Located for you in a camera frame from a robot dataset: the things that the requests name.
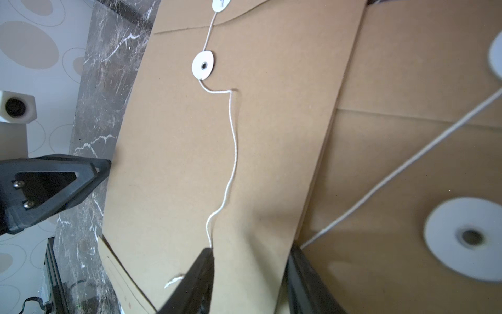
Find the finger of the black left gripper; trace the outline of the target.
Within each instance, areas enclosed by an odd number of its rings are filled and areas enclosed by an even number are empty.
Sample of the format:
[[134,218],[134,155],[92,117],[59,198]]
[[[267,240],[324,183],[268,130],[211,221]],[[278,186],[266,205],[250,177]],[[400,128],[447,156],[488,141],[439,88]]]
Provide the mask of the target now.
[[111,166],[107,159],[65,154],[2,161],[1,234],[18,234],[82,203]]

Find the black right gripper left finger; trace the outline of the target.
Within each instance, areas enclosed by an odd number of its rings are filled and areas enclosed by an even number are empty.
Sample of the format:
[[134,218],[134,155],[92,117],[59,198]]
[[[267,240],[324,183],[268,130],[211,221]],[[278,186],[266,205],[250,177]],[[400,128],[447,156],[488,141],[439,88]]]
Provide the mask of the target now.
[[158,313],[210,313],[213,284],[213,249],[204,248]]

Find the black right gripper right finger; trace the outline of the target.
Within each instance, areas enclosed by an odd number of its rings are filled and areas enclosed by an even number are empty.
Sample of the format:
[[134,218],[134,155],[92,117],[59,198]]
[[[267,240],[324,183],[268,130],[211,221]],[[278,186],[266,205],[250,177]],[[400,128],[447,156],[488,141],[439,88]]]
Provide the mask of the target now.
[[288,256],[285,276],[290,313],[346,314],[296,243]]

